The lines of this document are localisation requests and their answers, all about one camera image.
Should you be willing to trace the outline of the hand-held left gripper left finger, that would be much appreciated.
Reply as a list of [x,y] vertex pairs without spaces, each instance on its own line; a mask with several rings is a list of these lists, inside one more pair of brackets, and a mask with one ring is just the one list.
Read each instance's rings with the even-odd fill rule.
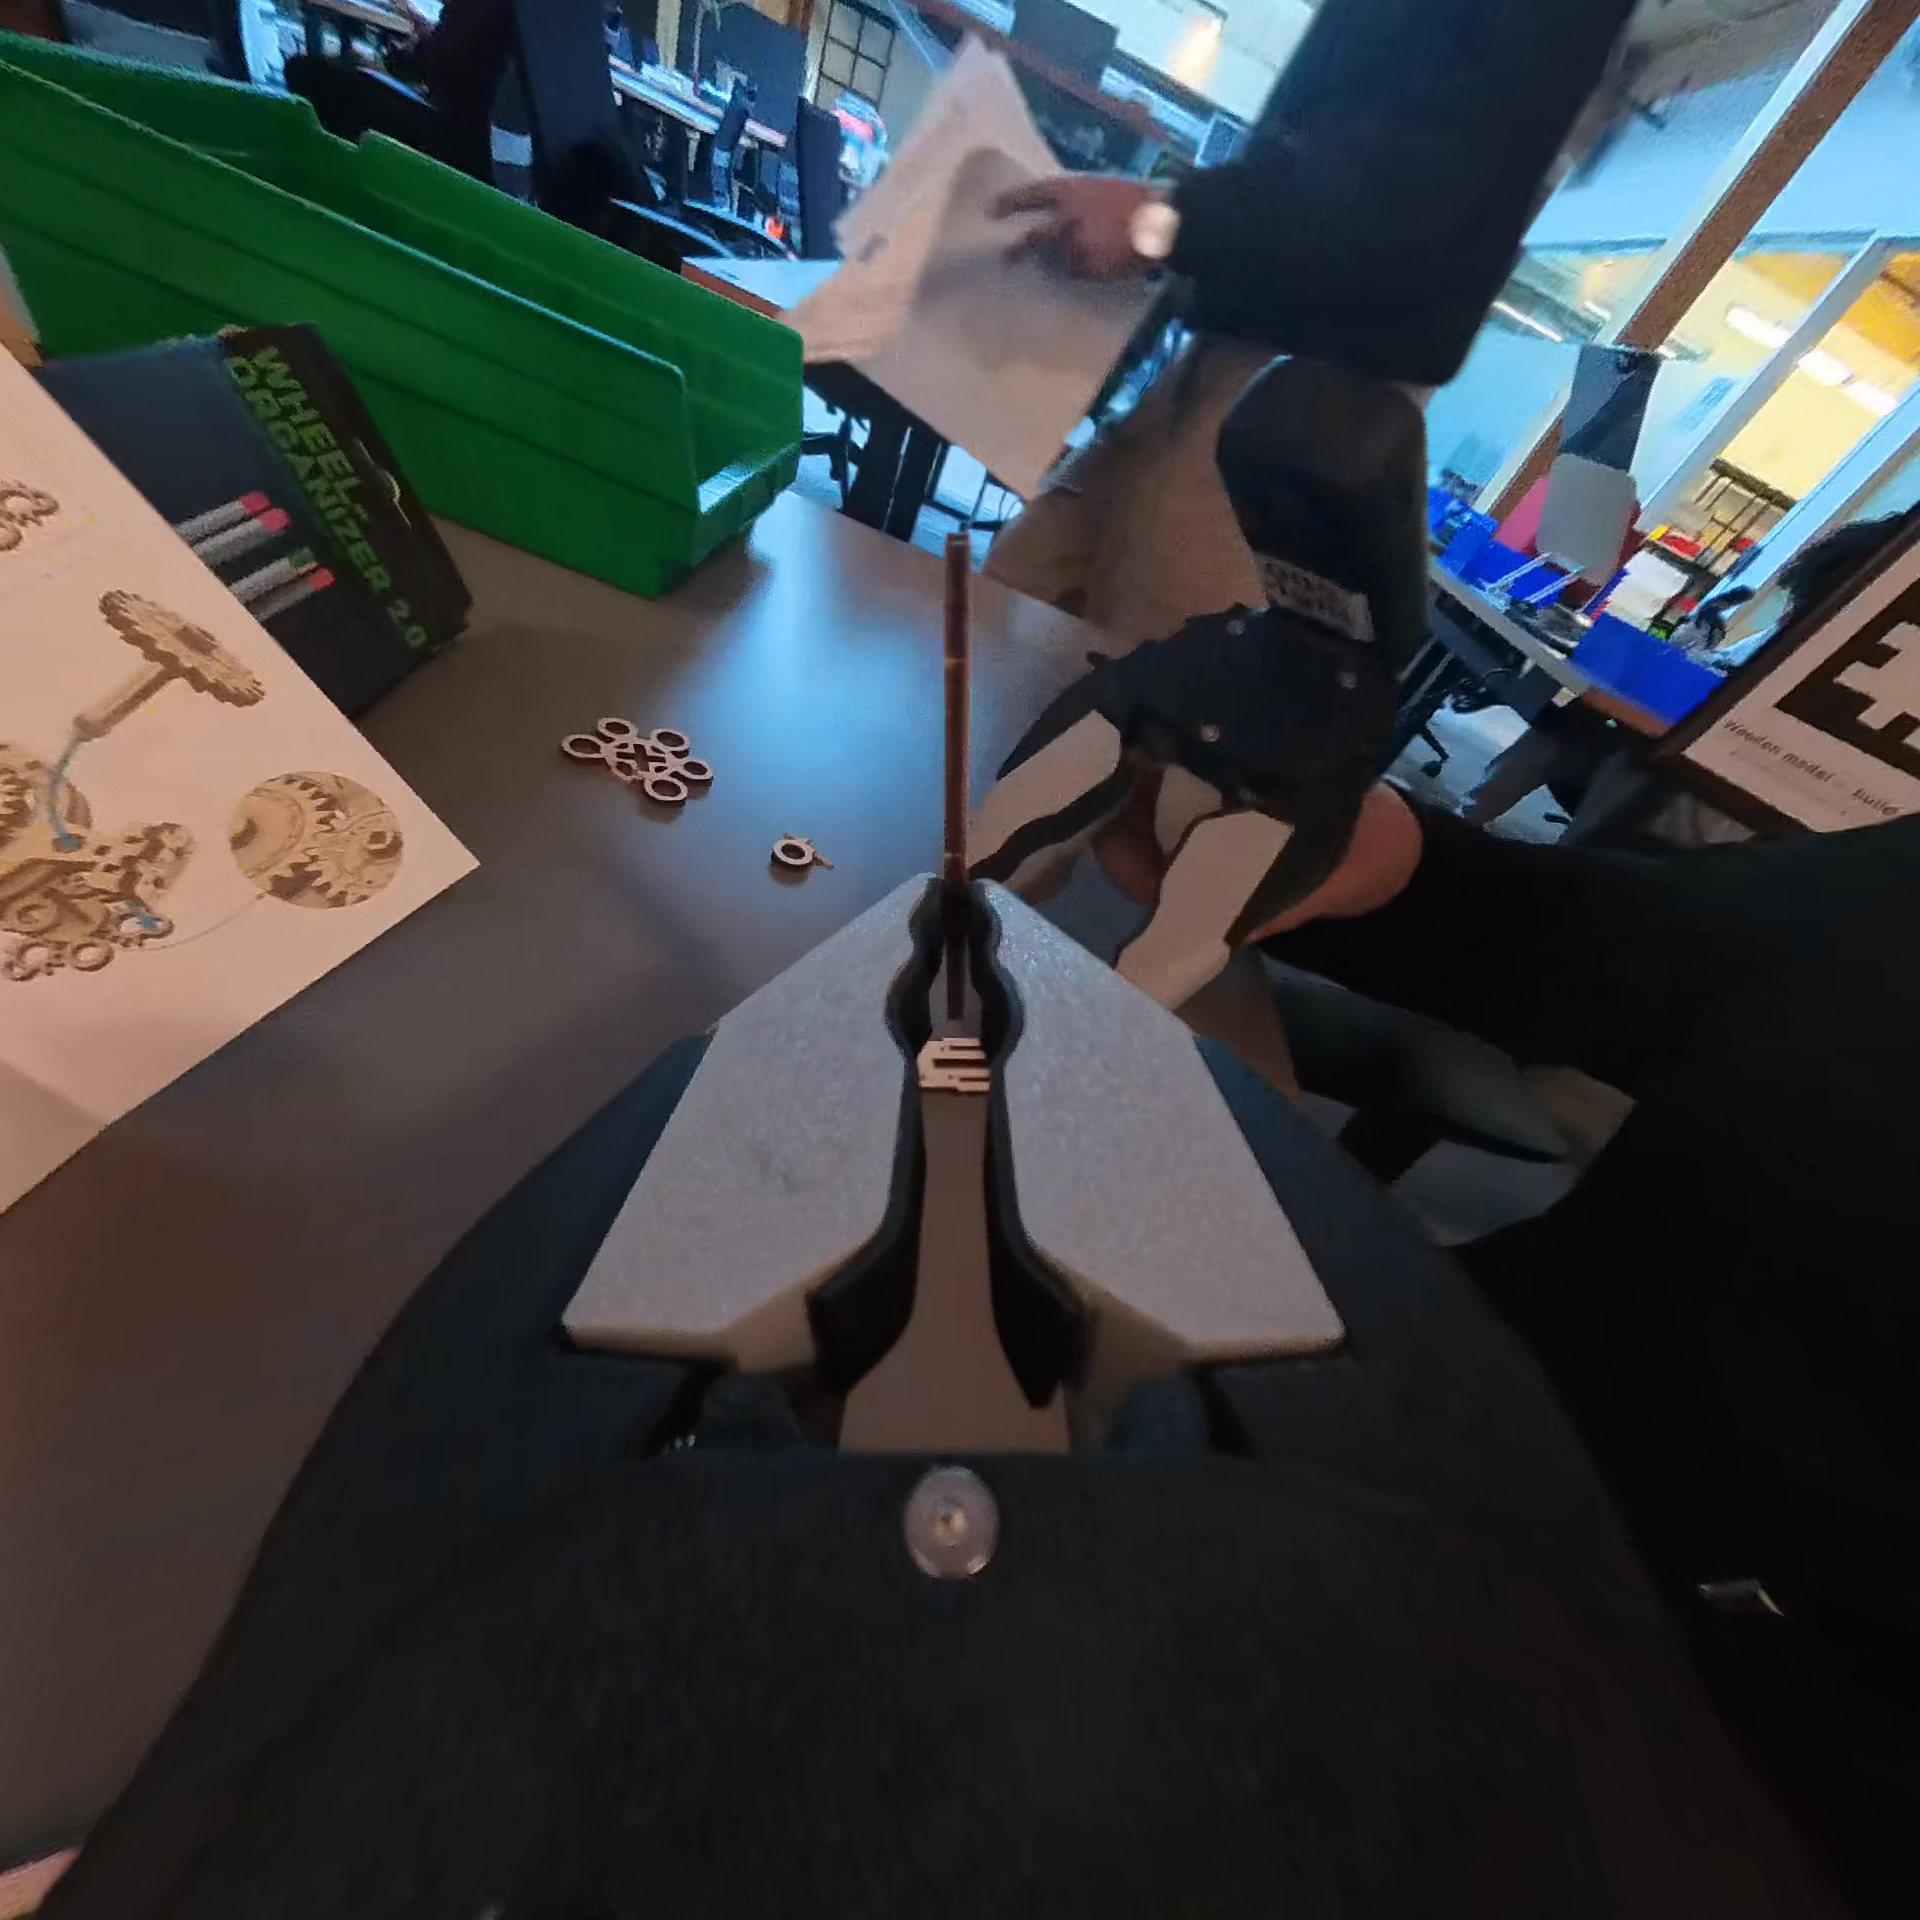
[[940,897],[898,885],[717,1020],[565,1308],[575,1349],[806,1371],[836,1397],[893,1349]]

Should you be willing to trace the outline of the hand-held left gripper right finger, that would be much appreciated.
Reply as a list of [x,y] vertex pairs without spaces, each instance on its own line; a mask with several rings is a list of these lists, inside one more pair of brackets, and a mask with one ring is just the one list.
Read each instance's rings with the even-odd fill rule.
[[1032,1405],[1111,1412],[1345,1328],[1184,1020],[993,881],[970,889],[998,1343]]

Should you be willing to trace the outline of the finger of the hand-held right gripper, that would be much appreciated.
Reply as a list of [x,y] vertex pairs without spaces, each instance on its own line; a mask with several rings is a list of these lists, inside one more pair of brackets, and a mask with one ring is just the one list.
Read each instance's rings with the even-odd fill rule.
[[1237,925],[1294,835],[1294,823],[1165,768],[1152,814],[1152,847],[1165,863],[1143,923],[1119,947],[1119,975],[1165,1009],[1185,1005],[1226,967]]
[[966,876],[1002,889],[1063,889],[1148,776],[1148,757],[1105,713],[1047,717],[975,805]]

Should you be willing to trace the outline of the long wooden model part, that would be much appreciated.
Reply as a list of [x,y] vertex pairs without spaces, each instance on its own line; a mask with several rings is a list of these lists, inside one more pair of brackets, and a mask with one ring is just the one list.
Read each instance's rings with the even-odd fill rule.
[[916,1075],[918,1091],[935,1097],[986,1097],[991,1091],[969,971],[970,580],[969,534],[952,532],[944,542],[944,835],[936,870],[921,901],[930,984],[928,1037],[918,1048]]

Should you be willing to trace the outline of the person's right forearm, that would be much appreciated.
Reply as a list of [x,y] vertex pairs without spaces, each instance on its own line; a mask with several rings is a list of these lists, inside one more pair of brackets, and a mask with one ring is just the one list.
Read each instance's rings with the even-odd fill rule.
[[1567,1199],[1634,1231],[1903,1215],[1916,910],[1916,819],[1664,854],[1430,825],[1375,989],[1624,1094]]

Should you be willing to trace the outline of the black model kit box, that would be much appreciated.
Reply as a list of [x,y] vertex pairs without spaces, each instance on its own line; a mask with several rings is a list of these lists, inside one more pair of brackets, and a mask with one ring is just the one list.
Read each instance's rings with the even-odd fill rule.
[[313,327],[222,327],[34,374],[350,720],[463,632],[463,576]]

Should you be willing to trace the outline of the person's right hand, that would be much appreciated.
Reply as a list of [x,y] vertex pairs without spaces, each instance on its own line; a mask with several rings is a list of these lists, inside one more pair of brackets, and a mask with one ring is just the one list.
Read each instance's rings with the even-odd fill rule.
[[[1092,839],[1104,877],[1136,905],[1156,905],[1167,856],[1156,837],[1160,768],[1132,768],[1126,801]],[[1389,905],[1404,893],[1424,854],[1424,828],[1413,807],[1386,781],[1374,783],[1342,860],[1298,903],[1248,931],[1229,934],[1229,948],[1261,944],[1314,921],[1350,921]]]

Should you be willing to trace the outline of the blue plastic bin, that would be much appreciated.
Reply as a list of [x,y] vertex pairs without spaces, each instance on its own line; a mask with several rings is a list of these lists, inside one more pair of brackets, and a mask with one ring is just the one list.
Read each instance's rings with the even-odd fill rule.
[[1433,563],[1454,580],[1494,587],[1537,564],[1537,531],[1549,477],[1534,483],[1517,508],[1494,519],[1465,496],[1429,489],[1429,539]]
[[1686,647],[1602,613],[1580,638],[1567,665],[1621,703],[1673,727],[1702,707],[1724,673]]

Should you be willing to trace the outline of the flower-shaped wooden part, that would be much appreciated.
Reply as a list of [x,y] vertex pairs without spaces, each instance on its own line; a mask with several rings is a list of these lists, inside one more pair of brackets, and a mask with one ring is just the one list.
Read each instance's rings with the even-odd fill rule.
[[567,733],[560,751],[602,765],[617,781],[655,807],[681,807],[712,783],[712,768],[690,739],[671,727],[638,727],[623,715],[602,715],[589,728]]

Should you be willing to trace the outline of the white paper sheet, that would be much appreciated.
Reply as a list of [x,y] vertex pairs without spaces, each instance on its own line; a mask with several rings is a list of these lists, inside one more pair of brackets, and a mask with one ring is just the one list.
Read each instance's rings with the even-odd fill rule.
[[862,372],[1012,494],[1032,496],[1092,412],[1156,291],[1017,255],[1000,195],[1064,172],[1014,69],[966,39],[877,181],[836,223],[836,267],[788,321],[812,365]]

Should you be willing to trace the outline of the folded assembly instruction sheet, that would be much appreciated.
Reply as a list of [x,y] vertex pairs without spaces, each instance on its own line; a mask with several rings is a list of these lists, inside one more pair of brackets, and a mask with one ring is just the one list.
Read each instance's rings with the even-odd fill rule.
[[478,861],[18,364],[2,449],[8,1209]]

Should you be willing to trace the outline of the green plastic bin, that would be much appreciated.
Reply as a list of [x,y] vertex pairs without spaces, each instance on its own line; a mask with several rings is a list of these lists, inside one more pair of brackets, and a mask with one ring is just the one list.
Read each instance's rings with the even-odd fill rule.
[[2,148],[47,355],[308,324],[502,543],[660,596],[798,476],[791,327],[308,100],[8,32]]

